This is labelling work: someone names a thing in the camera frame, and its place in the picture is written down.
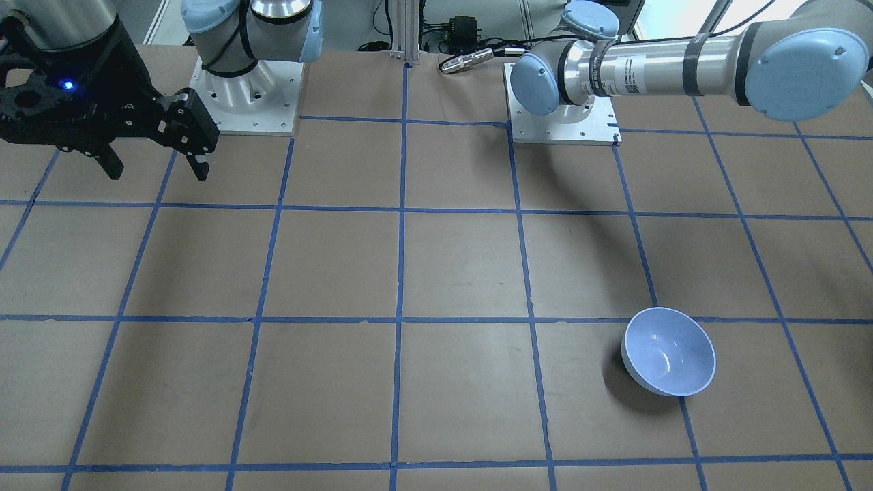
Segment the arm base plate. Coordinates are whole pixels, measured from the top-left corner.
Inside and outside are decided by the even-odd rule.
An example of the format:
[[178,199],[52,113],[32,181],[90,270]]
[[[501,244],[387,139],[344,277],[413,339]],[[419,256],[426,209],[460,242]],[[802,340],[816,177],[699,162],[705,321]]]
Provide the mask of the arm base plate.
[[504,64],[506,106],[512,142],[524,144],[614,145],[621,135],[611,100],[590,98],[582,106],[558,106],[552,114],[534,115],[518,102],[510,76],[514,63]]
[[197,59],[190,87],[222,136],[293,136],[307,67],[260,60],[248,74],[222,78],[201,68]]

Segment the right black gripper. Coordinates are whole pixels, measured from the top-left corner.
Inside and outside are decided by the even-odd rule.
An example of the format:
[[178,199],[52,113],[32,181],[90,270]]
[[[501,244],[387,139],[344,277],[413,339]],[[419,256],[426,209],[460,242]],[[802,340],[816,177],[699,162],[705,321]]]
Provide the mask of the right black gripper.
[[46,144],[93,158],[106,176],[125,166],[112,148],[122,138],[147,138],[181,153],[199,181],[220,131],[191,87],[162,94],[120,18],[94,40],[42,50],[22,18],[2,20],[2,139]]

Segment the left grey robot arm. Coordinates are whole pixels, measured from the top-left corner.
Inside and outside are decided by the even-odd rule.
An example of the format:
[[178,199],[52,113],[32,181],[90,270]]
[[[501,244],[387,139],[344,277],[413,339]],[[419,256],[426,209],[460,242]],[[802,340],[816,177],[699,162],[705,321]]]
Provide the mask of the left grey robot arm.
[[549,40],[515,61],[510,92],[539,116],[592,98],[727,95],[798,122],[838,108],[871,69],[870,1],[808,1],[736,36],[621,42],[618,25],[602,4],[569,2]]

